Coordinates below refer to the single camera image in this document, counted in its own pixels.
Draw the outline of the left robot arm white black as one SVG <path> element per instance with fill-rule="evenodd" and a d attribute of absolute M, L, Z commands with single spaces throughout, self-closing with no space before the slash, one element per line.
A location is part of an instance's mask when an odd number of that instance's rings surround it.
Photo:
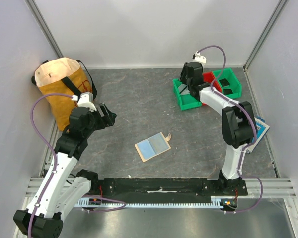
<path fill-rule="evenodd" d="M 99 191 L 97 173 L 83 170 L 70 187 L 63 187 L 72 169 L 88 146 L 89 137 L 96 131 L 113 126 L 116 114 L 104 103 L 94 109 L 76 107 L 69 116 L 69 124 L 57 140 L 53 150 L 56 158 L 50 165 L 40 188 L 24 210 L 17 210 L 13 220 L 29 238 L 57 238 L 64 221 L 77 202 L 85 195 Z"/>

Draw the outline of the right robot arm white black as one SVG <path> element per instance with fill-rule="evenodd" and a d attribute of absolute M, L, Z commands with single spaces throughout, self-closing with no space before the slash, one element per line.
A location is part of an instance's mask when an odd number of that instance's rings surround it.
<path fill-rule="evenodd" d="M 203 66 L 193 61 L 183 65 L 179 81 L 186 85 L 190 96 L 208 105 L 222 116 L 222 136 L 226 155 L 217 182 L 218 191 L 231 194 L 242 183 L 242 165 L 246 149 L 257 138 L 252 105 L 228 98 L 203 79 Z"/>

